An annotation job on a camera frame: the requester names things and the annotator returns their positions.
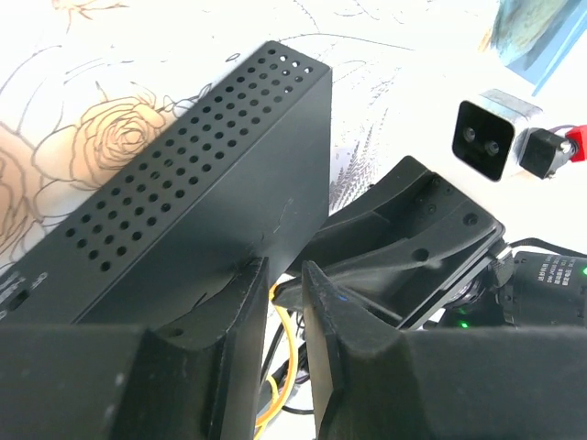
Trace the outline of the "black network switch box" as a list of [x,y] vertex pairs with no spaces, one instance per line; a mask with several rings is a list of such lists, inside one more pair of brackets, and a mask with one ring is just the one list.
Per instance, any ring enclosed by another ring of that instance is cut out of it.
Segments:
[[1,279],[1,321],[158,327],[325,222],[332,69],[260,46]]

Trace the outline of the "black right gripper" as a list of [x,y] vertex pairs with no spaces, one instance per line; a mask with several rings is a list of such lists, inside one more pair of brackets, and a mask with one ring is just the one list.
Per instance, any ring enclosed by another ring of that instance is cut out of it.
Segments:
[[586,256],[538,238],[490,263],[498,222],[464,196],[389,201],[328,219],[288,269],[276,304],[301,311],[302,267],[312,262],[396,328],[586,326]]

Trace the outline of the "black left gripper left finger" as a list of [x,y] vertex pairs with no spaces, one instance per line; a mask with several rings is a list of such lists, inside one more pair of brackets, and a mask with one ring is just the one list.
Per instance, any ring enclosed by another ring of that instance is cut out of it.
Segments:
[[123,324],[1,329],[4,439],[250,439],[269,262],[158,330]]

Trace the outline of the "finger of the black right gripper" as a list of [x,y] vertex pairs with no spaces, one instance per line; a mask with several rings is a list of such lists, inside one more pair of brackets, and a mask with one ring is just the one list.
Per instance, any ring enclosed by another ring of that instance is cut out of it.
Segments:
[[482,238],[495,219],[455,184],[405,157],[344,208],[344,238]]

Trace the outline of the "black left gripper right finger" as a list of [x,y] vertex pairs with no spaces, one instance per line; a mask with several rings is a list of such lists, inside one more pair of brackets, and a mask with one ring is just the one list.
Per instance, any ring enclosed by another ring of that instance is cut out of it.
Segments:
[[319,439],[583,439],[576,327],[401,331],[314,263],[303,309]]

